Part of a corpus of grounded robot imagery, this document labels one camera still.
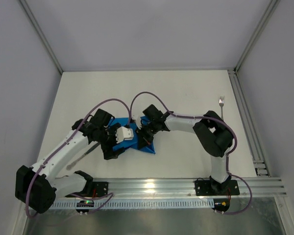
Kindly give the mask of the right controller board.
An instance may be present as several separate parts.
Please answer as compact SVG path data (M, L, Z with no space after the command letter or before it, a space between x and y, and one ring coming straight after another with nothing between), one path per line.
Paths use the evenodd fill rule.
M213 202L213 211L221 214L226 213L230 207L230 201L225 199L216 199Z

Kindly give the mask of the left controller board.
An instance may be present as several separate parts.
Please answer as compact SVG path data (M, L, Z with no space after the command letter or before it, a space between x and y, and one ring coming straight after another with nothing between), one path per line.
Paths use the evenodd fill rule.
M91 200L81 200L76 204L76 211L79 214L87 214L94 208L94 202Z

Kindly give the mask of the aluminium rail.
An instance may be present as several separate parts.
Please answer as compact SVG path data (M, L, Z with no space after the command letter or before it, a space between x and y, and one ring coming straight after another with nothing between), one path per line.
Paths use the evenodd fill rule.
M232 179L238 182L240 195L237 196L262 197L286 195L286 190L279 178L256 177L239 179L232 177ZM108 182L108 194L113 193L116 197L165 198L196 196L195 179L94 179L92 181ZM55 184L51 186L51 191L56 193L58 198L74 197L77 196L74 193L81 192L85 185L73 182L70 177L64 177L55 181ZM225 198L236 196L197 197Z
M271 177L270 170L265 159L265 153L261 146L260 139L256 133L256 129L243 89L240 85L239 78L234 70L228 70L227 72L241 116L248 146L252 155L256 175L258 177Z

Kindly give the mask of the left aluminium frame post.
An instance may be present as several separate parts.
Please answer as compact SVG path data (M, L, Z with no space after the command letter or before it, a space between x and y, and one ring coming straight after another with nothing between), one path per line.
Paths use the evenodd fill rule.
M30 24L32 25L35 33L37 34L39 40L41 41L43 47L45 48L48 56L50 57L51 61L53 62L54 66L58 70L58 72L62 75L64 70L62 69L62 66L60 65L49 41L47 40L42 28L39 25L39 22L37 21L33 11L31 10L29 4L26 0L18 0L18 3L23 10L25 16L29 20Z

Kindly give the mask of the blue cloth napkin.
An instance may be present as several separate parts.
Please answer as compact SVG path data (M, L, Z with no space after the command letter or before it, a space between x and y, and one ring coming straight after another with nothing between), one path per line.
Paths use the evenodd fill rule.
M134 132L133 139L132 140L124 140L121 143L115 144L112 147L112 149L114 151L117 151L117 150L119 150L119 149L121 149L123 147L125 150L127 150L129 148L133 148L133 149L136 149L136 150L139 150L139 151L142 151L142 152L146 152L146 153L149 153L149 154L155 154L156 153L153 143L151 143L151 145L145 146L145 147L143 147L141 149L138 148L138 136L137 136L137 134L135 132L135 130L137 129L137 124L147 124L149 119L146 116L140 116L138 118L138 120L140 121L140 123L138 121L130 123L130 128Z

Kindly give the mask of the aluminium front rail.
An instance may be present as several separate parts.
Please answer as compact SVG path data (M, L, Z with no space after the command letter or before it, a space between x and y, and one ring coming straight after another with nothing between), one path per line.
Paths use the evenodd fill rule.
M238 182L240 195L237 196L262 197L286 195L286 190L279 178L256 177L239 179L232 177L232 179ZM94 179L92 181L108 182L108 194L113 193L116 197L165 198L196 196L195 179ZM74 197L77 196L74 193L81 192L85 185L73 182L70 177L64 177L55 181L55 184L51 186L51 191L56 193L58 198ZM236 196L197 197L225 198Z

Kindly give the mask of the aluminium frame post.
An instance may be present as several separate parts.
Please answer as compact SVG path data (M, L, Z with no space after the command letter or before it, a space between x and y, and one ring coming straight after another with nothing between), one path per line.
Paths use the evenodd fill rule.
M257 41L259 40L262 32L266 28L270 18L274 14L276 8L278 7L280 0L270 0L267 7L265 8L263 14L261 15L255 29L250 36L247 45L245 46L242 54L240 55L236 66L234 67L233 71L238 73L241 67L243 66L245 60L247 59L248 55L252 51L253 47L256 45Z
M62 69L62 66L60 65L49 41L47 40L42 28L39 25L39 22L37 21L33 11L31 10L29 4L26 0L18 0L18 3L23 10L25 16L29 20L30 24L32 25L35 33L37 34L39 40L41 41L43 47L45 48L48 56L50 57L51 61L53 62L54 66L58 70L58 72L62 75L64 70Z

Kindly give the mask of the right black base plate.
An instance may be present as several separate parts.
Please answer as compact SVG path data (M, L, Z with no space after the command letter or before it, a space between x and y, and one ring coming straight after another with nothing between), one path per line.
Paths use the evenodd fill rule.
M194 181L196 196L227 196L240 195L238 182L228 177L225 182L219 183L212 179L198 178Z

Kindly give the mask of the silver fork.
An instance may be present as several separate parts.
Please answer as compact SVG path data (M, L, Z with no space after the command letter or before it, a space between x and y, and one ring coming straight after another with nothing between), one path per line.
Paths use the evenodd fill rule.
M220 96L220 98L219 98L220 117L221 117L221 119L224 119L223 118L224 98L225 98L225 96Z

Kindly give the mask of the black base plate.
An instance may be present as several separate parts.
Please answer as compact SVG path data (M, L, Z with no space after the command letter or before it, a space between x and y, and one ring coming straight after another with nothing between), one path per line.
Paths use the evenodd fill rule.
M240 195L238 182L228 177L225 182L219 183L212 179L198 178L194 181L196 196L227 196Z
M85 198L98 198L107 195L109 183L104 181L92 181L86 183L81 192L75 192L77 196Z

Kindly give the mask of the controller board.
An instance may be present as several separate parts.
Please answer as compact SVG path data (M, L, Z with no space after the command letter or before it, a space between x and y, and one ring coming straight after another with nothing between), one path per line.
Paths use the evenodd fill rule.
M76 204L76 211L79 214L87 214L94 208L94 202L91 200L81 200Z
M213 202L213 211L221 214L226 213L230 207L230 201L225 199L216 199Z

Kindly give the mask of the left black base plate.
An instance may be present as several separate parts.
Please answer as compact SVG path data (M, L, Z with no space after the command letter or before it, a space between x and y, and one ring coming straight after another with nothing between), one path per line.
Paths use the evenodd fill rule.
M81 192L75 192L77 196L85 198L98 198L107 195L109 183L104 181L92 181L86 183Z

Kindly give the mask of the right aluminium frame post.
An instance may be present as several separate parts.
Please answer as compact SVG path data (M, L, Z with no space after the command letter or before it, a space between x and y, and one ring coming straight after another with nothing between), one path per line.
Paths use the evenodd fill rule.
M280 0L270 0L267 7L265 8L263 14L261 15L255 29L250 36L247 45L245 46L242 54L240 55L236 66L234 67L233 71L238 73L241 67L243 66L245 60L247 59L248 55L252 51L253 47L256 45L257 41L259 40L262 32L266 28L270 18L274 14L276 8L278 7Z

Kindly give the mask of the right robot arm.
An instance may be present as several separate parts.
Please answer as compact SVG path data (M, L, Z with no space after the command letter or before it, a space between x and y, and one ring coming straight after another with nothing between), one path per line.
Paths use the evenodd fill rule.
M211 156L210 187L216 195L226 193L231 176L229 173L228 149L232 146L234 133L214 111L199 117L177 115L170 111L162 113L154 105L147 107L143 114L147 121L141 122L135 132L138 149L152 144L154 135L161 131L182 131L194 133L203 149Z

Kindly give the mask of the silver table knife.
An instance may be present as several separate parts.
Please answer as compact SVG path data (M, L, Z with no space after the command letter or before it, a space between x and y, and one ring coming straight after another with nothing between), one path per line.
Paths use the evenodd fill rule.
M71 162L69 165L67 165L66 170L71 170L80 160L82 160L84 157L86 157L88 154L90 154L92 151L94 151L97 147L100 146L100 143L97 142L94 144L91 148L89 148L85 153L83 153L78 159Z

